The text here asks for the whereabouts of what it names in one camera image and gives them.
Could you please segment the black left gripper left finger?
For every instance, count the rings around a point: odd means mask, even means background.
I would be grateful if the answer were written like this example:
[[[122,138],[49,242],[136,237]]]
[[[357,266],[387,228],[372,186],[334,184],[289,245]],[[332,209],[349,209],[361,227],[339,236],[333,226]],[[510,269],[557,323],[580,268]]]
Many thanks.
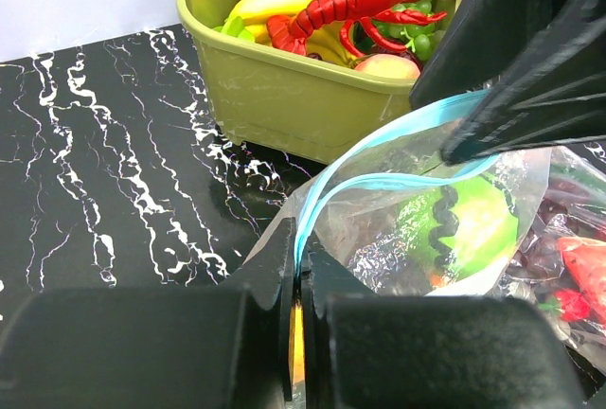
[[[292,397],[291,219],[216,286],[64,289],[1,338],[5,408],[281,408]]]

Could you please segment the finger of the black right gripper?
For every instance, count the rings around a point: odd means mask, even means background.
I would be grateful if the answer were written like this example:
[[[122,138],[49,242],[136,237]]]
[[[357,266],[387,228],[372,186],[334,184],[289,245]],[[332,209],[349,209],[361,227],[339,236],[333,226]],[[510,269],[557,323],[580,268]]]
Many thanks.
[[[440,150],[460,164],[605,136],[605,0],[462,0],[410,102],[487,84]]]

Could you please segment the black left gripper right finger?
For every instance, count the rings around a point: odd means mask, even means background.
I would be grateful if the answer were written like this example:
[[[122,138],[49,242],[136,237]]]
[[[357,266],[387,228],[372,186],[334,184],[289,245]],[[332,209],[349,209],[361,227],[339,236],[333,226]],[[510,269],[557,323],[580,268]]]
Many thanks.
[[[379,296],[317,240],[301,262],[310,408],[580,408],[550,326],[527,302]]]

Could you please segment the blue zip top bag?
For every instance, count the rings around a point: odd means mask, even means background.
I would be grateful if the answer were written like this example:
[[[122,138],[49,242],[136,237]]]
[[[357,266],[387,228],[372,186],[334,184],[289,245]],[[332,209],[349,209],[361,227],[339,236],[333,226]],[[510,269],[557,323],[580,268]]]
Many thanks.
[[[294,191],[254,252],[285,224],[295,262],[318,243],[375,293],[488,293],[538,212],[551,153],[445,164],[442,143],[484,97],[436,101],[363,138]]]

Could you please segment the green fake melon ball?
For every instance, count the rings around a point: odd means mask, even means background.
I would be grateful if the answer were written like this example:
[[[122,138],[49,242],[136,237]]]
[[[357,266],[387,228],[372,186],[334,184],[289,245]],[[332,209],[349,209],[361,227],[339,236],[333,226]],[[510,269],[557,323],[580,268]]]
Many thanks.
[[[396,225],[407,254],[436,289],[509,256],[519,215],[506,186],[484,173],[408,198]]]

